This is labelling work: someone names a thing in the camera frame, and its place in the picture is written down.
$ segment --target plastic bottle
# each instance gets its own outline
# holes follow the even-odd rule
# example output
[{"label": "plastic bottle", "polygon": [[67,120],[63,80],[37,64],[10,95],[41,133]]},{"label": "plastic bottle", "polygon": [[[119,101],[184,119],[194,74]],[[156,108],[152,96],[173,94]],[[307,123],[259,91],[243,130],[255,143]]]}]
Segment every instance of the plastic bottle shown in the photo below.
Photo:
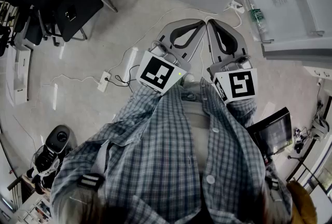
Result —
[{"label": "plastic bottle", "polygon": [[255,40],[260,41],[261,37],[264,37],[264,35],[268,32],[268,26],[266,23],[266,20],[264,18],[263,13],[259,8],[256,8],[256,6],[253,4],[253,0],[243,0],[243,5],[246,11],[248,11],[249,17],[252,22],[252,30],[254,34],[253,35]]}]

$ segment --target checkered shirt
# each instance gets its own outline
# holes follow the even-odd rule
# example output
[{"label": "checkered shirt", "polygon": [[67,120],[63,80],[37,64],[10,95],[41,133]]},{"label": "checkered shirt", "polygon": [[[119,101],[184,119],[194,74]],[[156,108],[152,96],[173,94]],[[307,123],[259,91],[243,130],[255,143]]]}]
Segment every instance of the checkered shirt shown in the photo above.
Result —
[{"label": "checkered shirt", "polygon": [[[215,223],[248,221],[266,173],[260,151],[245,129],[252,124],[255,102],[226,107],[204,79],[200,90],[203,110],[210,115],[202,180],[207,208]],[[136,90],[113,123],[65,158],[52,186],[52,206],[81,175],[90,173],[100,146],[109,139],[113,144],[102,197],[109,206],[127,208],[128,223],[181,224],[192,219],[201,210],[201,184],[182,106],[182,100],[195,101],[189,94],[178,84],[164,96],[143,86]]]}]

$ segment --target office chair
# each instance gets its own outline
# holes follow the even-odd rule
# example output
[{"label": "office chair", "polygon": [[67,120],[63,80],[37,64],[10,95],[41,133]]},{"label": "office chair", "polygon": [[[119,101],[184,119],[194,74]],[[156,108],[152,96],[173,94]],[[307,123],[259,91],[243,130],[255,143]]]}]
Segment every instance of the office chair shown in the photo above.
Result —
[{"label": "office chair", "polygon": [[[65,42],[70,39],[86,40],[87,37],[82,29],[92,16],[103,6],[104,0],[24,0],[26,5],[32,5],[29,17],[23,32],[23,38],[38,45],[41,38],[52,37],[53,44],[58,46],[57,37],[62,37]],[[117,12],[109,1],[105,2],[110,9]],[[55,33],[56,25],[60,31]],[[74,35],[81,31],[82,38]]]}]

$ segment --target floor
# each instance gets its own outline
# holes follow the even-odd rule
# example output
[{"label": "floor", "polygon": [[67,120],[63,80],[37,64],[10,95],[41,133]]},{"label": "floor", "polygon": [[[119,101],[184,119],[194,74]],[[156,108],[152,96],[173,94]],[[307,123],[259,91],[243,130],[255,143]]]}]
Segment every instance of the floor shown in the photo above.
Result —
[{"label": "floor", "polygon": [[[172,21],[212,16],[232,26],[239,23],[232,9],[221,15],[209,15],[190,9],[193,6],[177,0],[113,0],[113,3],[118,13],[103,8],[84,27],[88,41],[71,40],[57,48],[51,40],[42,41],[39,46],[27,43],[33,49],[27,103],[13,108],[5,99],[5,59],[0,60],[0,120],[5,136],[26,166],[30,166],[35,149],[43,144],[55,126],[65,124],[70,127],[80,144],[103,124],[112,122],[114,114],[126,104],[131,94],[129,88],[111,83],[102,93],[92,78],[77,81],[58,76],[63,74],[80,80],[92,76],[99,80],[103,71],[117,65],[123,52],[133,45],[139,49],[135,61],[135,64],[139,64],[144,50],[150,47],[161,29]],[[308,127],[315,113],[317,79],[311,77],[298,62],[265,60],[260,44],[253,41],[248,20],[245,15],[241,15],[241,18],[243,24],[237,30],[245,38],[253,65],[258,71],[259,96],[255,121],[286,106],[291,112],[293,127]],[[196,80],[200,79],[202,72],[202,47],[203,75],[207,79],[209,76],[205,69],[212,63],[208,48],[203,46],[203,42],[207,41],[206,37],[204,39],[191,60]],[[116,74],[123,75],[129,53],[112,70],[113,77]],[[138,84],[132,83],[132,86],[135,88]],[[296,165],[286,160],[289,151],[286,150],[275,159],[283,178]]]}]

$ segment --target black cable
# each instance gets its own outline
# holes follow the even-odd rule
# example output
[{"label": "black cable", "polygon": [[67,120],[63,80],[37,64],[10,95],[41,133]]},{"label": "black cable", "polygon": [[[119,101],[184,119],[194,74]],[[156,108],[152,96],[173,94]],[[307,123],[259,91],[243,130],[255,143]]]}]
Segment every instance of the black cable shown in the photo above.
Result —
[{"label": "black cable", "polygon": [[320,88],[318,89],[318,93],[317,93],[317,103],[318,103],[318,101],[319,101],[319,100],[318,100],[318,95],[319,95],[319,93],[320,93],[320,90],[321,90],[321,86],[322,86],[322,84],[319,83],[319,85],[320,85]]},{"label": "black cable", "polygon": [[309,135],[310,135],[310,133],[311,133],[311,129],[308,130],[306,127],[304,127],[304,128],[301,130],[301,133],[302,133],[302,131],[303,131],[304,129],[306,130],[307,137],[309,137]]},{"label": "black cable", "polygon": [[133,93],[133,90],[131,89],[131,87],[130,87],[129,84],[130,84],[131,81],[134,81],[136,79],[131,79],[131,73],[130,72],[131,72],[131,69],[133,69],[134,67],[137,67],[137,66],[139,66],[139,64],[138,65],[134,65],[132,68],[129,69],[129,81],[128,82],[123,81],[119,75],[115,75],[115,79],[118,80],[119,82],[123,83],[123,84],[127,84],[126,86],[115,84],[114,82],[108,80],[107,78],[105,78],[105,80],[107,82],[110,82],[110,83],[112,83],[112,84],[114,84],[114,85],[116,85],[118,87],[121,87],[121,88],[129,87],[131,93]]}]

